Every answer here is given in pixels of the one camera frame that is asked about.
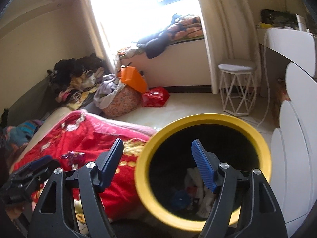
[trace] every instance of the trash can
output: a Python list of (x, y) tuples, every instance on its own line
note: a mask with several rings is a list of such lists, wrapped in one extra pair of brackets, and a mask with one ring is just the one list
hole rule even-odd
[[(179, 119), (157, 132), (138, 158), (135, 182), (144, 206), (156, 218), (174, 228), (200, 232), (205, 219), (177, 212), (171, 207), (171, 191), (181, 189), (188, 168), (196, 166), (191, 143), (204, 148), (237, 170), (259, 168), (271, 178), (270, 151), (261, 134), (248, 123), (224, 114), (198, 114)], [(238, 221), (241, 194), (236, 193), (230, 224)]]

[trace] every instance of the beige curtain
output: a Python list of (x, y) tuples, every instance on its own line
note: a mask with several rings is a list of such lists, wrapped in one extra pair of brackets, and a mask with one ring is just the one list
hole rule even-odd
[(120, 67), (119, 57), (117, 51), (111, 48), (111, 44), (107, 39), (101, 17), (103, 12), (99, 10), (99, 6), (95, 6), (98, 3), (100, 3), (99, 0), (80, 0), (84, 20), (95, 53), (99, 58), (106, 61), (110, 72), (116, 73)]
[(257, 65), (256, 83), (261, 80), (261, 60), (254, 19), (247, 0), (198, 0), (209, 60), (212, 92), (219, 92), (218, 64), (224, 59), (246, 59)]

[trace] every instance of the black baseboard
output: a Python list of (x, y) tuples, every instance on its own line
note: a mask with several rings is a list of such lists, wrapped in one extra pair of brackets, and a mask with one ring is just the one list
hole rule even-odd
[(211, 93), (211, 86), (171, 86), (164, 87), (169, 93)]

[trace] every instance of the orange bag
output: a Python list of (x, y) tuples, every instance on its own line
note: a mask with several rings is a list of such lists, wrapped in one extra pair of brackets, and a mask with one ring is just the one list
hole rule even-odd
[(135, 67), (126, 66), (121, 68), (121, 82), (142, 94), (147, 91), (146, 81)]

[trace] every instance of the window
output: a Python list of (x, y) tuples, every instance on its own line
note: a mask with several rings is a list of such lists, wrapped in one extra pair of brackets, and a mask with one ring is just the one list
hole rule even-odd
[(99, 0), (98, 4), (104, 30), (116, 50), (164, 29), (175, 13), (200, 13), (197, 0)]

